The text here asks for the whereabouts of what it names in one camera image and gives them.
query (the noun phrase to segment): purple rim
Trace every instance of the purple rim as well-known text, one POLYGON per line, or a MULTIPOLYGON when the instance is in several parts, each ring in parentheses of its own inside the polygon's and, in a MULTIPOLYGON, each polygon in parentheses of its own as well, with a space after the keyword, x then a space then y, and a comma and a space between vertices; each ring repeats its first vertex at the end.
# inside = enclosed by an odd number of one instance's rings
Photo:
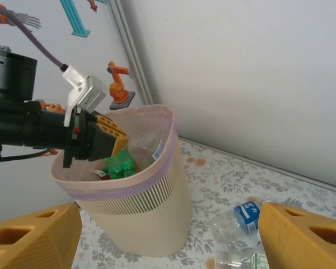
MULTIPOLYGON (((175 120, 172 122, 172 129, 178 133, 178 124, 175 120)), ((95 192, 78 192, 72 189, 64 189, 73 199, 75 200, 83 200, 83 201, 97 201, 97 200, 105 200, 107 198, 109 199, 118 199, 118 198, 126 198, 135 196, 137 194, 140 194, 150 188, 152 188, 154 185, 156 185, 167 173, 168 168, 171 164, 173 153, 174 153, 174 147, 175 147, 176 141, 173 142, 172 148, 169 152, 169 156, 165 162, 165 164, 161 167, 161 169, 152 177, 148 178, 144 182, 134 185, 129 188, 120 188, 120 189, 107 189, 107 190, 99 190, 95 192)))

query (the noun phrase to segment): clear plastic bottle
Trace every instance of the clear plastic bottle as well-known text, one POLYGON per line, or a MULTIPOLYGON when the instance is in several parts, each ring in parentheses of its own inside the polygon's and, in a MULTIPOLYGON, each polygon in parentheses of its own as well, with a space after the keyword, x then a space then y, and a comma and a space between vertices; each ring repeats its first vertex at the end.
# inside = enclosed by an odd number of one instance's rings
POLYGON ((137 134, 128 141, 127 150, 141 170, 153 164, 164 149, 164 143, 155 133, 137 134))
POLYGON ((84 175, 81 178, 81 181, 101 181, 108 180, 110 177, 108 176, 108 169, 102 168, 101 170, 92 171, 90 174, 84 175))
POLYGON ((217 252, 207 260, 207 269, 269 269, 265 253, 257 249, 241 252, 217 252))
POLYGON ((257 231, 261 203, 248 201, 208 222, 216 242, 229 244, 238 238, 257 231))

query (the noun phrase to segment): beige trash bin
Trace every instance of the beige trash bin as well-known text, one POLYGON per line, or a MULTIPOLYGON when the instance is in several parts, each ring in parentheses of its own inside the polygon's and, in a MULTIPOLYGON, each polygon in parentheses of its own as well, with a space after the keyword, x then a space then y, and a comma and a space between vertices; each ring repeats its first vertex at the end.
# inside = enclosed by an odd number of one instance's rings
POLYGON ((176 253, 188 238, 192 203, 173 112, 163 105, 149 105, 106 116, 129 138, 157 128, 165 130, 161 156, 131 177, 79 182, 99 161, 74 160, 65 169, 61 152, 52 165, 53 178, 123 251, 142 256, 176 253))

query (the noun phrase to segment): white wall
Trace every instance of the white wall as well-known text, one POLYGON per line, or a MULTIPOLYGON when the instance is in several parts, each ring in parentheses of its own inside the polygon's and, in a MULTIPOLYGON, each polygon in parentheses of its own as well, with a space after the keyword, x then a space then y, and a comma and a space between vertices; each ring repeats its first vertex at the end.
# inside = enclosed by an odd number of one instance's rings
MULTIPOLYGON (((2 0, 1 4, 9 10, 38 17, 42 28, 34 30, 33 34, 46 48, 62 62, 73 63, 88 74, 97 76, 108 87, 112 82, 106 71, 108 62, 128 67, 113 16, 105 4, 97 2, 99 9, 94 13, 87 1, 74 2, 86 28, 91 30, 86 39, 71 35, 71 26, 58 0, 2 0)), ((0 25, 0 44, 8 45, 14 53, 38 60, 34 99, 61 105, 66 103, 70 85, 61 78, 60 70, 41 55, 19 29, 0 25)), ((123 80, 128 90, 137 92, 133 79, 123 77, 123 80)), ((106 97, 98 111, 108 111, 111 101, 111 97, 106 97)), ((142 104, 137 93, 132 106, 142 104)), ((23 147, 6 146, 3 156, 31 152, 31 149, 23 147)), ((50 156, 0 164, 0 220, 71 201, 50 176, 53 159, 50 156)))
POLYGON ((121 1, 180 135, 336 185, 336 1, 121 1))

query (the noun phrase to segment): table surface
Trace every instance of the table surface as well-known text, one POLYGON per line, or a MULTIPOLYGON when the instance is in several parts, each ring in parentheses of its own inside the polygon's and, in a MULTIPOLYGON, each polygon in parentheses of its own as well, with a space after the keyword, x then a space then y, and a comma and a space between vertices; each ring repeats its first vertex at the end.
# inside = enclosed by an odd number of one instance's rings
POLYGON ((206 268, 208 257, 217 250, 256 247, 254 238, 242 238, 229 246, 217 245, 206 223, 250 197, 274 201, 336 219, 336 192, 260 166, 181 142, 184 168, 193 203, 189 239, 175 255, 163 258, 141 257, 121 251, 81 211, 82 234, 73 269, 114 268, 206 268))

